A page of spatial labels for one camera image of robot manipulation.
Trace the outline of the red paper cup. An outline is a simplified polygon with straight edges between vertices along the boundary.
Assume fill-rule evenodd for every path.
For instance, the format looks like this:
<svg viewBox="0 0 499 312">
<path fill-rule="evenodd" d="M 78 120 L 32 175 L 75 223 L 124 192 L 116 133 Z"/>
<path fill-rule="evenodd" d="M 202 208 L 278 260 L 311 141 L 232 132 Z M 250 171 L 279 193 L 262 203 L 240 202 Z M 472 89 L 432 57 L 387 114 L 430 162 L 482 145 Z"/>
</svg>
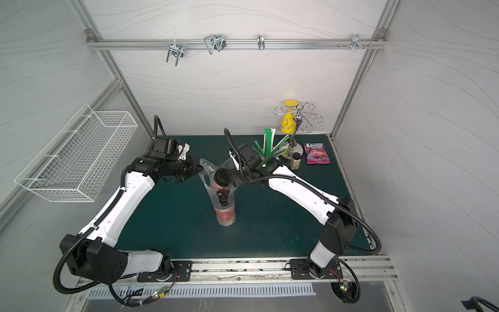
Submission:
<svg viewBox="0 0 499 312">
<path fill-rule="evenodd" d="M 225 227 L 231 226 L 236 221 L 234 194 L 231 192 L 229 195 L 217 194 L 214 210 L 219 225 Z"/>
<path fill-rule="evenodd" d="M 230 169 L 221 168 L 214 173 L 211 187 L 214 189 L 216 194 L 229 195 L 231 192 L 232 182 L 233 180 Z"/>
</svg>

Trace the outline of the clear plastic carrier bag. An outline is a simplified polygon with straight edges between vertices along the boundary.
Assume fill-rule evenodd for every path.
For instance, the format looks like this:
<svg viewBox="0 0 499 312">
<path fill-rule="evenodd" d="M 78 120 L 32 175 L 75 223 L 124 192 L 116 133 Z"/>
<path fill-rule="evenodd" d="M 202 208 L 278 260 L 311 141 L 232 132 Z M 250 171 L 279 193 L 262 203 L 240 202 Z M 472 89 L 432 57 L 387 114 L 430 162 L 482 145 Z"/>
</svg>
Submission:
<svg viewBox="0 0 499 312">
<path fill-rule="evenodd" d="M 231 179 L 231 170 L 235 165 L 228 159 L 221 165 L 213 165 L 206 159 L 200 159 L 203 170 L 198 174 L 210 197 L 216 219 L 221 226 L 229 227 L 236 221 L 235 191 L 237 187 Z"/>
</svg>

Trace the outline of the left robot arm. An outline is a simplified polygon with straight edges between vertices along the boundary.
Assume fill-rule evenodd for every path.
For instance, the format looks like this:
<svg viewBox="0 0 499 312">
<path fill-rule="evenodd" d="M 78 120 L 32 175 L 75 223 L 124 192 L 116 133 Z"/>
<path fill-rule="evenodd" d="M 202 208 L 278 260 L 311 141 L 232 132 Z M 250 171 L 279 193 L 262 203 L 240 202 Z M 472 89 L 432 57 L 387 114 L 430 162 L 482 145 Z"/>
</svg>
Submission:
<svg viewBox="0 0 499 312">
<path fill-rule="evenodd" d="M 160 280 L 172 275 L 167 252 L 126 252 L 116 245 L 132 214 L 161 179 L 182 183 L 203 170 L 189 150 L 187 143 L 157 135 L 150 151 L 123 169 L 120 185 L 103 209 L 77 235 L 61 241 L 62 257 L 53 273 L 56 291 L 72 295 L 136 274 Z"/>
</svg>

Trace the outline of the green straws bundle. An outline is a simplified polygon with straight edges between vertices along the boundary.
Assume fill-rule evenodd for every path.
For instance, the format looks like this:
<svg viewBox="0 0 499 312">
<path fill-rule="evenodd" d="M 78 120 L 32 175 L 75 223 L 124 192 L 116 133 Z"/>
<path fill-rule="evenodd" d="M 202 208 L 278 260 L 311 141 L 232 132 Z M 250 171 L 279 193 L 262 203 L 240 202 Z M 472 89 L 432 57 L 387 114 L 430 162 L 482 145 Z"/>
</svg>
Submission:
<svg viewBox="0 0 499 312">
<path fill-rule="evenodd" d="M 257 153 L 257 155 L 265 159 L 267 157 L 278 158 L 287 153 L 291 137 L 289 135 L 285 135 L 282 139 L 275 143 L 275 133 L 276 129 L 266 128 L 262 144 L 259 144 L 258 140 L 254 141 L 253 150 Z"/>
</svg>

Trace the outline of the small brown bottle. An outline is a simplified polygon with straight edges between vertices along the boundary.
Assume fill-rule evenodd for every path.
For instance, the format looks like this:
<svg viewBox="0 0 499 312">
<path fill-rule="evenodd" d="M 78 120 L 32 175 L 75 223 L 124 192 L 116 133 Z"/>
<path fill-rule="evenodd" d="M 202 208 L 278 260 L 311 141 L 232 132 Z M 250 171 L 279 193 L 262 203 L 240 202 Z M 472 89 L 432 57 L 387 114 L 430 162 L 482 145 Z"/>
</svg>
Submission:
<svg viewBox="0 0 499 312">
<path fill-rule="evenodd" d="M 301 153 L 294 152 L 290 158 L 289 168 L 291 170 L 297 170 L 301 163 Z"/>
</svg>

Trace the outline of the yellow hanging cup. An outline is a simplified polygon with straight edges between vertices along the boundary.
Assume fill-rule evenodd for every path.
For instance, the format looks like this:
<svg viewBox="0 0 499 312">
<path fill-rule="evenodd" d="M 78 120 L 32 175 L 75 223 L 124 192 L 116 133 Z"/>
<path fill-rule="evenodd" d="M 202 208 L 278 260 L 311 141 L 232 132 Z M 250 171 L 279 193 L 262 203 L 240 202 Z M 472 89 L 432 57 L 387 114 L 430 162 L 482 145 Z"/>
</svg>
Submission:
<svg viewBox="0 0 499 312">
<path fill-rule="evenodd" d="M 286 100 L 283 102 L 281 131 L 287 135 L 293 134 L 296 130 L 295 116 L 298 112 L 298 104 L 296 100 Z"/>
</svg>

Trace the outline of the metal spiral cup stand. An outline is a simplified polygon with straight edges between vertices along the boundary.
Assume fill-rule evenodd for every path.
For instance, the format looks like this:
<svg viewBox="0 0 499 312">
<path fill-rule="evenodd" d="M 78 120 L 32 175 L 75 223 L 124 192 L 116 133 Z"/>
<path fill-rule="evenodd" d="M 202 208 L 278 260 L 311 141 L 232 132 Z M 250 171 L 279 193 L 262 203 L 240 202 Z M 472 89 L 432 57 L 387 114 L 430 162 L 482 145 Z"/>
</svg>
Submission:
<svg viewBox="0 0 499 312">
<path fill-rule="evenodd" d="M 273 110 L 274 115 L 281 116 L 283 119 L 282 108 L 284 105 L 277 107 Z M 289 135 L 291 137 L 290 144 L 288 146 L 288 151 L 283 155 L 284 158 L 290 160 L 294 152 L 301 153 L 303 155 L 304 149 L 297 143 L 296 134 L 298 131 L 304 133 L 311 133 L 314 130 L 313 125 L 322 123 L 324 118 L 322 115 L 314 113 L 315 106 L 313 103 L 306 102 L 298 104 L 298 112 L 295 116 L 296 130 L 293 134 Z"/>
</svg>

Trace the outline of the metal u-bolt hook left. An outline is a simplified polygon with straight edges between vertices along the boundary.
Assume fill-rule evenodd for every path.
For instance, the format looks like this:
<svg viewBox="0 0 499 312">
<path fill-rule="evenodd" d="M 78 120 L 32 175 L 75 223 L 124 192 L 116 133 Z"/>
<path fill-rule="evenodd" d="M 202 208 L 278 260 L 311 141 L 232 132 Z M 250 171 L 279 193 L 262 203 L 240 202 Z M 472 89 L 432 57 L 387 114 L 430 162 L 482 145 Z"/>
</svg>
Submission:
<svg viewBox="0 0 499 312">
<path fill-rule="evenodd" d="M 184 47 L 174 42 L 169 46 L 168 53 L 166 56 L 166 62 L 173 60 L 175 61 L 175 66 L 178 66 L 179 61 L 184 57 L 184 54 L 185 54 Z"/>
</svg>

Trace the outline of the metal u-bolt hook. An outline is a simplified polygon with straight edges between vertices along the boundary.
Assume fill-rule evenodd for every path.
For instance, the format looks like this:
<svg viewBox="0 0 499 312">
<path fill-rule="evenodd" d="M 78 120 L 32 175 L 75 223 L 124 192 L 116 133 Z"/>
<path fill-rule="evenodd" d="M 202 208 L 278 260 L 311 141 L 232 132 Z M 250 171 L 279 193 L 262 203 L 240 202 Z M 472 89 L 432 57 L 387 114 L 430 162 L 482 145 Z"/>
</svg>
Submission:
<svg viewBox="0 0 499 312">
<path fill-rule="evenodd" d="M 174 42 L 169 46 L 168 53 L 166 56 L 166 62 L 173 60 L 175 61 L 175 66 L 178 66 L 179 61 L 184 57 L 184 54 L 185 54 L 184 47 Z"/>
<path fill-rule="evenodd" d="M 221 52 L 227 46 L 224 35 L 220 34 L 208 35 L 203 41 L 210 55 L 212 55 L 214 51 Z"/>
</svg>

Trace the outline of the small metal clip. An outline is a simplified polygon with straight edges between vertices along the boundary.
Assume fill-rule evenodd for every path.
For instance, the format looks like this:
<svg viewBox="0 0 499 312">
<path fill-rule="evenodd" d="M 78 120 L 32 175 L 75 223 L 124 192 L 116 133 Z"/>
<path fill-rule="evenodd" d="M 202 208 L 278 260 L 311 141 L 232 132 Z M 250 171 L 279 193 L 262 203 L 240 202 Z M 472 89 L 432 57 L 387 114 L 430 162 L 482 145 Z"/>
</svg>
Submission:
<svg viewBox="0 0 499 312">
<path fill-rule="evenodd" d="M 257 45 L 259 51 L 262 51 L 265 49 L 265 38 L 263 35 L 257 35 Z"/>
</svg>

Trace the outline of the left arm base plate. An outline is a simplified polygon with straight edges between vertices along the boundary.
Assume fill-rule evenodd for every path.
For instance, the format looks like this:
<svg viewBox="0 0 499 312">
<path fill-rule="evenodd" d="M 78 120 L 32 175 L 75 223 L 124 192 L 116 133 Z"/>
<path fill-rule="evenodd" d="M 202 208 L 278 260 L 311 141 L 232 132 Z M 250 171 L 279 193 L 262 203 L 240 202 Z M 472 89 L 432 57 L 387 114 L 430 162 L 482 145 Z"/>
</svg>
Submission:
<svg viewBox="0 0 499 312">
<path fill-rule="evenodd" d="M 142 272 L 137 282 L 188 282 L 191 277 L 192 261 L 166 260 L 154 272 Z"/>
</svg>

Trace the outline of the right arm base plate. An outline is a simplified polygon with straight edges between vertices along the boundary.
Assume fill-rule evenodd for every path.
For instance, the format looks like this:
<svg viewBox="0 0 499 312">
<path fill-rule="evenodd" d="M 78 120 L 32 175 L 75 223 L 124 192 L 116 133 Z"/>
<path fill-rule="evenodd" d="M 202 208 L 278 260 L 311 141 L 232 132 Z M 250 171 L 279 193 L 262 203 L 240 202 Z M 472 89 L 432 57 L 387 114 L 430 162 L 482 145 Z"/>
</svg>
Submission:
<svg viewBox="0 0 499 312">
<path fill-rule="evenodd" d="M 331 260 L 326 268 L 321 269 L 309 259 L 295 258 L 289 260 L 284 269 L 291 272 L 293 280 L 343 279 L 340 264 L 335 260 Z"/>
</svg>

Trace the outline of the horizontal aluminium rail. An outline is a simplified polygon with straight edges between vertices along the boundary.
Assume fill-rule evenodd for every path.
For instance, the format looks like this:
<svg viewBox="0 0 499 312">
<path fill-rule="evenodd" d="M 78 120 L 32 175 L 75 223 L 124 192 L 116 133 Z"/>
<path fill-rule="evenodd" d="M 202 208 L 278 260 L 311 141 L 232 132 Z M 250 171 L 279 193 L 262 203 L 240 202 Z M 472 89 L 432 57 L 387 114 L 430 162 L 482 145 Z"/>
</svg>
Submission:
<svg viewBox="0 0 499 312">
<path fill-rule="evenodd" d="M 348 44 L 347 39 L 269 39 L 265 37 L 264 50 L 320 50 L 340 49 L 338 44 Z M 184 47 L 186 51 L 206 51 L 203 39 L 198 40 L 98 40 L 88 42 L 87 46 L 94 51 L 149 51 L 167 50 L 170 44 L 176 42 Z M 225 50 L 255 50 L 259 51 L 257 38 L 251 39 L 226 39 Z M 361 42 L 371 44 L 371 49 L 383 49 L 387 46 L 386 40 L 369 40 L 361 38 Z"/>
</svg>

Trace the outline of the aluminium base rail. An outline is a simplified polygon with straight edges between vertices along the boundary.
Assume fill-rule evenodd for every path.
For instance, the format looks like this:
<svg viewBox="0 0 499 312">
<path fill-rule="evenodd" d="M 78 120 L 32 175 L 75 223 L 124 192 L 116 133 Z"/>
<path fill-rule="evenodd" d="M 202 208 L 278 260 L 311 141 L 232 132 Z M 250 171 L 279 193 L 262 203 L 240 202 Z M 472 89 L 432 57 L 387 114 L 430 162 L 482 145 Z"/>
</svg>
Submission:
<svg viewBox="0 0 499 312">
<path fill-rule="evenodd" d="M 174 261 L 192 261 L 191 277 L 180 284 L 216 284 L 216 283 L 287 283 L 287 282 L 395 282 L 398 275 L 388 256 L 343 256 L 340 267 L 342 280 L 302 279 L 293 280 L 291 272 L 285 270 L 290 257 L 256 258 L 214 258 L 214 259 L 175 259 Z M 121 279 L 118 285 L 139 284 L 137 276 Z"/>
</svg>

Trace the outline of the metal bracket hook right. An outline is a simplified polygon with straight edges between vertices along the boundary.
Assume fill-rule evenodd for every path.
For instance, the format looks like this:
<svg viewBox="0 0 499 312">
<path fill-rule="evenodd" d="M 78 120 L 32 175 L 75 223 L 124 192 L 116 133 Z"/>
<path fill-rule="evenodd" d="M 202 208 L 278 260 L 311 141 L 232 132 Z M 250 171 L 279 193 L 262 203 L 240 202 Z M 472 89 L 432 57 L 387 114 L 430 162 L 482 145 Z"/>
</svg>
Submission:
<svg viewBox="0 0 499 312">
<path fill-rule="evenodd" d="M 338 44 L 338 47 L 340 49 L 356 50 L 356 49 L 371 49 L 372 45 L 362 43 L 359 35 L 353 35 L 352 39 L 348 44 Z"/>
</svg>

